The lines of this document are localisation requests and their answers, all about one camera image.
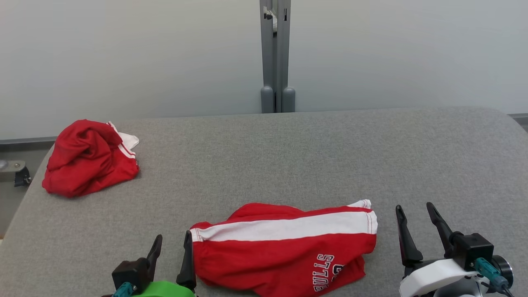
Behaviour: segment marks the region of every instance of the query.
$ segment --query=white stripe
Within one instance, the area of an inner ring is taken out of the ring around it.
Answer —
[[[372,204],[370,203],[369,199],[363,199],[358,202],[352,203],[350,205],[347,205],[348,207],[362,207],[362,208],[368,208],[370,209],[372,207]]]
[[[119,132],[117,132],[117,128],[114,126],[114,124],[111,121],[108,121],[107,124],[110,125],[110,127],[114,128],[114,131],[116,133],[119,133]]]
[[[132,154],[128,153],[127,149],[123,146],[123,144],[119,144],[117,147],[123,153],[123,155],[125,155],[125,157],[131,158],[131,159],[135,159],[136,158],[136,155],[132,155]]]
[[[209,227],[193,228],[194,242],[210,240],[261,241],[313,237],[325,234],[376,234],[378,222],[374,211],[335,212],[289,220],[260,220],[234,222]]]

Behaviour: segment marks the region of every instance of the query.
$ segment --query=gray fabric surface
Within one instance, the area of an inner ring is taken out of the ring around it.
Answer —
[[[137,135],[139,176],[67,200],[41,187],[43,164],[0,246],[0,296],[101,296],[125,259],[163,234],[156,279],[175,281],[184,232],[225,220],[248,202],[304,210],[371,199],[378,243],[366,277],[326,296],[398,296],[403,276],[394,208],[402,204],[425,258],[442,246],[432,201],[453,230],[479,232],[528,281],[528,136],[483,108],[143,119],[115,123]],[[199,282],[202,297],[252,296]]]

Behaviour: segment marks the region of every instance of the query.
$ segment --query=fabric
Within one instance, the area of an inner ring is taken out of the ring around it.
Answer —
[[[135,140],[127,138],[128,146]],[[57,137],[42,187],[68,198],[94,193],[139,172],[136,154],[123,146],[112,123],[75,121]]]
[[[261,297],[316,297],[357,281],[376,246],[369,200],[302,211],[249,203],[218,224],[190,229],[196,274],[208,285]]]
[[[117,134],[119,134],[119,137],[121,137],[121,142],[123,146],[127,149],[128,152],[132,154],[132,149],[139,144],[139,138],[137,138],[137,136],[135,135],[130,135],[117,131],[117,128],[112,124],[112,122],[107,122],[107,124],[114,128]]]
[[[363,256],[362,279],[324,297],[399,296],[397,204],[425,259],[442,257],[427,201],[453,230],[495,245],[513,266],[514,295],[528,283],[528,136],[503,113],[450,107],[114,124],[141,140],[140,173],[86,198],[58,199],[40,186],[44,162],[0,246],[0,296],[109,294],[114,268],[145,257],[158,234],[155,279],[175,281],[185,231],[200,220],[224,221],[251,202],[307,211],[360,199],[375,206],[376,248]],[[196,292],[256,296],[200,279]]]

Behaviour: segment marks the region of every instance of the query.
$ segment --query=cable connector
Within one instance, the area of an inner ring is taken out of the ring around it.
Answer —
[[[508,297],[513,297],[511,292],[508,290],[508,280],[504,278],[501,273],[493,267],[486,259],[478,258],[472,263],[473,268],[489,279],[489,286],[495,289],[500,294],[506,295]]]
[[[112,297],[130,297],[136,289],[136,286],[132,285],[131,283],[124,282],[112,295]]]

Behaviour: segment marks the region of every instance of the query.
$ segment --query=folded red shorts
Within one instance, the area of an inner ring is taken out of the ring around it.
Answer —
[[[369,200],[312,211],[250,203],[192,226],[196,274],[261,297],[320,296],[365,275],[377,228]]]
[[[82,119],[57,137],[42,187],[72,198],[131,180],[138,172],[136,154],[123,146],[112,123]]]

